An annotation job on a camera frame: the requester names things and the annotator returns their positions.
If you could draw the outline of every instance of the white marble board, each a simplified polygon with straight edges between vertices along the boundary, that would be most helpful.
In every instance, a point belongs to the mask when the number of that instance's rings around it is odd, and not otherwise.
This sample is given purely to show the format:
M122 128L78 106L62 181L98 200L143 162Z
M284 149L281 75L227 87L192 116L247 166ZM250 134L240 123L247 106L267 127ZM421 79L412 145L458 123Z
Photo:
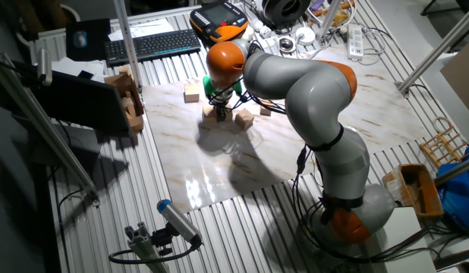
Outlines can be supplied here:
M317 57L351 66L358 80L357 94L339 116L340 122L360 132L370 153L426 136L423 125L396 89L379 62L363 66L349 61L346 49L331 47ZM255 115L253 126L242 131L235 123L202 123L208 100L184 103L185 82L145 86L143 101L159 150L172 202L189 212L226 199L292 179L304 146L284 115L260 115L254 102L243 108ZM233 96L231 104L238 100ZM313 171L311 160L304 173Z

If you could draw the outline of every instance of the keyboard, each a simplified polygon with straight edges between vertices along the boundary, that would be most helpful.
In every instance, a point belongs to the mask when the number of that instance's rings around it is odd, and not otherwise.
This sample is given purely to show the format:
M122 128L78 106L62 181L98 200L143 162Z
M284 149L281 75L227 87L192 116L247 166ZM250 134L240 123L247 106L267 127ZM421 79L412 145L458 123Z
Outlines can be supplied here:
M198 52L201 44L194 30L177 30L134 38L138 61L150 61L175 55ZM128 64L124 41L105 42L106 65Z

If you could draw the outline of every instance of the metal table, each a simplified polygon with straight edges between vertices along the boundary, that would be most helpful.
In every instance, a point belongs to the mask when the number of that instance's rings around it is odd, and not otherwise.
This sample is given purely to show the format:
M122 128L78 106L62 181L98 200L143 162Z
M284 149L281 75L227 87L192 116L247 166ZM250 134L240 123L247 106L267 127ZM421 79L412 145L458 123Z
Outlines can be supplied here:
M389 32L369 0L360 0L359 3L354 18L357 22ZM190 28L188 20L192 9L144 14L131 17L130 22L135 25L166 17L176 30L183 30ZM112 30L118 28L118 21L112 20ZM31 61L35 63L40 48L48 49L53 60L65 57L65 38L64 29L41 33L39 39L31 43ZM340 37L334 42L343 43ZM386 53L381 61L395 82L403 81L413 71L414 65L405 57L398 43L389 40L386 43ZM300 46L299 49L305 52L314 50L314 47ZM206 50L202 49L195 54L142 62L140 75L143 85L201 77L207 74L205 60ZM115 75L118 69L105 68L105 73ZM432 125L434 118L449 118L432 94L420 87L411 88L408 102L429 135L437 133ZM124 227L135 226L140 221L145 221L150 231L165 226L165 220L156 211L156 204L161 199L169 199L169 192L149 122L146 115L143 118L145 129L138 134L137 146L129 145L128 141L112 140L101 148L99 168L93 172L101 205L95 208L82 202L83 193L78 194L80 198L69 199L62 205L65 244L59 230L56 206L52 206L63 272L149 271L145 265L123 266L108 261L109 253L128 249ZM381 183L386 173L404 163L425 164L434 173L435 167L418 148L425 141L419 139L372 154L367 183ZM127 167L124 170L118 167L118 161L128 162ZM317 181L320 183L317 173L301 180L305 208L311 206L321 194ZM291 208L291 185L291 181L286 181L187 213L203 234L205 246L183 259L168 262L170 271L319 271L317 265L304 258L302 246L294 240L297 224ZM49 189L52 204L57 204L57 200L77 190L78 185L65 171L59 170L49 181ZM186 249L187 245L182 239L174 240L174 253L182 253Z

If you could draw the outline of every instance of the wooden block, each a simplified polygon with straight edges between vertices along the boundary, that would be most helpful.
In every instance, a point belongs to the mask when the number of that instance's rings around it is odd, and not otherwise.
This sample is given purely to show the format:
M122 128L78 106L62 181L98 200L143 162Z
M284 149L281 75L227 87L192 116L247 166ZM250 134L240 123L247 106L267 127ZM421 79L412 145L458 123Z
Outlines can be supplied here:
M205 124L216 124L218 123L218 115L212 105L206 105L203 107L203 122ZM226 110L226 119L224 122L233 122L233 112Z
M243 130L248 130L252 125L255 116L251 114L247 109L241 110L234 118L234 122Z
M124 97L124 98L121 98L121 104L123 105L123 108L127 110L127 107L129 105L134 105L134 101L131 100L131 98Z
M105 83L115 86L120 97L124 97L127 91L132 91L132 80L127 74L106 77Z
M186 83L184 85L184 102L199 102L201 87L199 83Z
M226 108L231 109L231 105L226 105ZM232 110L226 110L226 122L233 122L233 111Z
M133 132L138 133L143 130L143 119L142 117L131 118L128 120L130 127Z
M130 68L126 65L120 66L120 74L127 74L129 77L131 76Z
M268 106L274 106L273 103L271 103L269 100L266 100L266 99L262 99L262 102L263 104L265 105L268 105ZM263 106L260 106L260 115L266 115L266 116L271 116L272 115L272 111L270 111L269 109L263 107Z
M130 114L130 117L132 117L132 118L137 117L137 112L135 111L134 105L127 106L127 111L128 111L128 114Z
M203 107L203 122L205 124L216 124L218 122L216 120L216 111L214 110L214 106L206 105Z

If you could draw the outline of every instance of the computer screen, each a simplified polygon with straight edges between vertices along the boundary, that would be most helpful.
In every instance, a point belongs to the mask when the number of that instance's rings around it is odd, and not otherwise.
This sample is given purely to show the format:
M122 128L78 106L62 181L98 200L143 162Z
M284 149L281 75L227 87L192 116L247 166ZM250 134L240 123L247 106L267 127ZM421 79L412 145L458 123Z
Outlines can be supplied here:
M36 67L16 61L14 66L36 77ZM114 86L53 71L50 86L31 87L31 90L51 118L91 127L110 137L131 135Z

